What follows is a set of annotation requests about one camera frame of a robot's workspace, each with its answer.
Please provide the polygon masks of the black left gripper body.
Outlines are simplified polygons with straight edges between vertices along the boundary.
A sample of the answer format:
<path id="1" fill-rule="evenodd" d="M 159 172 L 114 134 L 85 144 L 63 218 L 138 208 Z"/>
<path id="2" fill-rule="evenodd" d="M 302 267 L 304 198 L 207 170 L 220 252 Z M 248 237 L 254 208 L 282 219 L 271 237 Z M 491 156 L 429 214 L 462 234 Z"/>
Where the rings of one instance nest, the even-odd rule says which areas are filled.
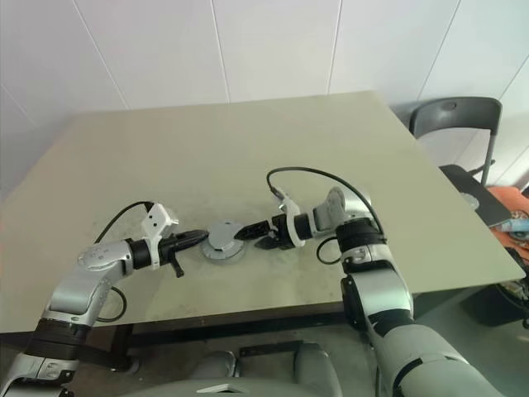
<path id="1" fill-rule="evenodd" d="M 179 244 L 183 236 L 183 233 L 173 234 L 163 238 L 159 244 L 160 265 L 171 265 L 177 278 L 184 276 L 184 270 L 177 259 Z"/>

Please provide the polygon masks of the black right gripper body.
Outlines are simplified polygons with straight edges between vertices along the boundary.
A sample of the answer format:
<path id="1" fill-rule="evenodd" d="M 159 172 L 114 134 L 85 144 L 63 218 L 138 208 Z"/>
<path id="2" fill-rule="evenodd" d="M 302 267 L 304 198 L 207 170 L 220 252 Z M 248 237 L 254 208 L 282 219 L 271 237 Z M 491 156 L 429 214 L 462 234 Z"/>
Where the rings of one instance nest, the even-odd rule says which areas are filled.
<path id="1" fill-rule="evenodd" d="M 271 218 L 271 222 L 272 229 L 269 236 L 272 239 L 272 248 L 280 250 L 293 249 L 295 245 L 288 232 L 287 216 L 284 213 L 275 215 Z"/>

